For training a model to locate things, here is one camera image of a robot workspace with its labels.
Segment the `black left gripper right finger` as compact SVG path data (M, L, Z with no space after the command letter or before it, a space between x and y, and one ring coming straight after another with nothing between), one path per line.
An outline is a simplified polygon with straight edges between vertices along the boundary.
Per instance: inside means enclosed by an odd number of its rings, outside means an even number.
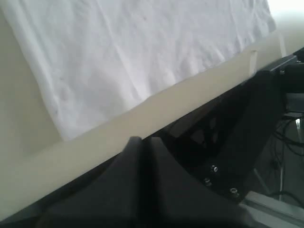
M145 140L142 216L153 228L254 228L249 212L185 171L160 138Z

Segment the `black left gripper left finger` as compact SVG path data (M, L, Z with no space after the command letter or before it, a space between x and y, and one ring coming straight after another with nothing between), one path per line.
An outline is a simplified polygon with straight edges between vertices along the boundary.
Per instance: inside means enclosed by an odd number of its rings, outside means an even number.
M96 180L48 209L41 228L136 228L140 137L131 137L123 151Z

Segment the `black robot arm base mount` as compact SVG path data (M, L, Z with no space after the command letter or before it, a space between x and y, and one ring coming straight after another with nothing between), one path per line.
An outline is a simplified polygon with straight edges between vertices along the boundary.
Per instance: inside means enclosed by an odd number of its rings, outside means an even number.
M270 145L269 170L283 167L277 143L294 152L302 140L287 130L304 118L304 58L281 58L252 78L158 130L177 161L226 198L246 194L245 181L264 146Z

